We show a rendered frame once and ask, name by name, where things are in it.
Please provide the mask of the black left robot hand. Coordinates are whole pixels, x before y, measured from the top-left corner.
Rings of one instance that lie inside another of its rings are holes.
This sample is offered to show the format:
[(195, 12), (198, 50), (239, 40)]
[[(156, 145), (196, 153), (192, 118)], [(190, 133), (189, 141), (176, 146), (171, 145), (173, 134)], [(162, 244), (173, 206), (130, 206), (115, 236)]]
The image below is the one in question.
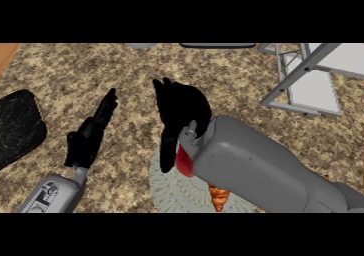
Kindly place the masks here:
[(65, 166), (90, 168), (117, 105), (115, 89), (111, 88), (102, 98), (94, 115), (86, 118), (78, 130), (66, 134)]

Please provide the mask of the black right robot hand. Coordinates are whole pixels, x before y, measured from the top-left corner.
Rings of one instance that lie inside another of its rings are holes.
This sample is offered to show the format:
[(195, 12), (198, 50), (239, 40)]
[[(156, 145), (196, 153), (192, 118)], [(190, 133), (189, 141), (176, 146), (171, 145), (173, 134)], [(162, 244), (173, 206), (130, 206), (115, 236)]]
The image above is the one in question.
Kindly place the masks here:
[(167, 173), (176, 160), (177, 138), (182, 128), (196, 122), (195, 135), (205, 133), (211, 109), (202, 92), (190, 85), (171, 82), (168, 78), (152, 80), (159, 119), (164, 124), (159, 144), (159, 168)]

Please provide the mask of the red pear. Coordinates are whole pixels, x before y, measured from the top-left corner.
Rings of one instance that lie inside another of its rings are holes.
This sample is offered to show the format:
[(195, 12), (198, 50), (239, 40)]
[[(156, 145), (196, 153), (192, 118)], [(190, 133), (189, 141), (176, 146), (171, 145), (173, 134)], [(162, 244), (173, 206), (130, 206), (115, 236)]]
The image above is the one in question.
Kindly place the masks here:
[(183, 176), (193, 176), (193, 161), (182, 146), (177, 146), (174, 165)]

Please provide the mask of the pale grey woven placemat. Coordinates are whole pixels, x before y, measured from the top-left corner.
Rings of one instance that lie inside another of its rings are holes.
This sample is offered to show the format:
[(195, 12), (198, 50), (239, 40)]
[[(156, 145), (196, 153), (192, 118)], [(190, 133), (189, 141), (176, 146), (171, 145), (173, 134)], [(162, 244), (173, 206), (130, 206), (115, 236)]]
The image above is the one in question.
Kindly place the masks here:
[(159, 148), (155, 148), (149, 165), (149, 190), (156, 210), (162, 213), (254, 213), (257, 207), (229, 190), (223, 211), (211, 203), (208, 184), (198, 177), (186, 177), (176, 168), (159, 169)]

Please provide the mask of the grey tiered shelf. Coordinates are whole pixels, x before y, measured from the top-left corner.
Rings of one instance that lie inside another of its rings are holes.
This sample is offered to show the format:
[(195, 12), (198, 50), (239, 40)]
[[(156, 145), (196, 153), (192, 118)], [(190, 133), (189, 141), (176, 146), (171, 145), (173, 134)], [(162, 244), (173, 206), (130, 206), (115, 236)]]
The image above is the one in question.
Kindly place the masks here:
[(283, 51), (261, 43), (258, 51), (276, 57), (278, 85), (261, 104), (304, 115), (340, 115), (332, 74), (364, 80), (364, 43), (300, 43)]

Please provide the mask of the black speckled cutting board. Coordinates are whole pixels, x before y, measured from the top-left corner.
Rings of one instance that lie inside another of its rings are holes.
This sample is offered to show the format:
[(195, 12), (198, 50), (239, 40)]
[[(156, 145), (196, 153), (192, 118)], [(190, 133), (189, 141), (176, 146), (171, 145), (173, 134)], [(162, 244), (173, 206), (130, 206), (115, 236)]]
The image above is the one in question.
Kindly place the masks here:
[(0, 98), (0, 170), (40, 146), (46, 134), (35, 96), (18, 90)]

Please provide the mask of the dark rimmed grey appliance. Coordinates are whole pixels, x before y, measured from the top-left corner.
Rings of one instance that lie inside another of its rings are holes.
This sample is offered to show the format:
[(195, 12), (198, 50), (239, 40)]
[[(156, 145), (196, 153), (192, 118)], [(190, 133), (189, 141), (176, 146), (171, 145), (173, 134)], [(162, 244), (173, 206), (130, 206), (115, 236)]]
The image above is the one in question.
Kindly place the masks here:
[(185, 48), (202, 49), (241, 49), (252, 48), (255, 43), (179, 43)]

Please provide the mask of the small grey object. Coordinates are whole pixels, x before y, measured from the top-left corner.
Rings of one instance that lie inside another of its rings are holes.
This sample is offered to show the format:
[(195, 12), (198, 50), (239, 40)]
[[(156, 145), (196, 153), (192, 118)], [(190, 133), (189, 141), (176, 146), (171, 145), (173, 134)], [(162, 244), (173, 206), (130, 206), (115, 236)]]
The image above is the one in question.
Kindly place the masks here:
[(149, 49), (156, 43), (124, 43), (124, 45), (133, 49)]

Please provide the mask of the brown wooden strip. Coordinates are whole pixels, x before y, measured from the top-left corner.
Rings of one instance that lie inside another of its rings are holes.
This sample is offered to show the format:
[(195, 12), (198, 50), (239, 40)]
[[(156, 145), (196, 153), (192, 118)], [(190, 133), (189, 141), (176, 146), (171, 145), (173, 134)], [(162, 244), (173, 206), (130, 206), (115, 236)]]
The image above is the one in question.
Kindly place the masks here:
[(10, 59), (19, 49), (19, 43), (0, 43), (0, 75), (9, 65)]

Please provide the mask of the golden brown croissant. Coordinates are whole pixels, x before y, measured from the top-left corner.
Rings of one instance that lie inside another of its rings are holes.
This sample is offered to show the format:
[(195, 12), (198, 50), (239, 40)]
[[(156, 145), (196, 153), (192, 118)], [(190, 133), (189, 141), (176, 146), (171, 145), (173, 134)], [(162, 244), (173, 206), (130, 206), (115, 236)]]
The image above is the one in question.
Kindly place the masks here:
[(208, 185), (211, 203), (217, 212), (223, 211), (223, 206), (229, 199), (229, 191), (218, 189), (214, 185)]

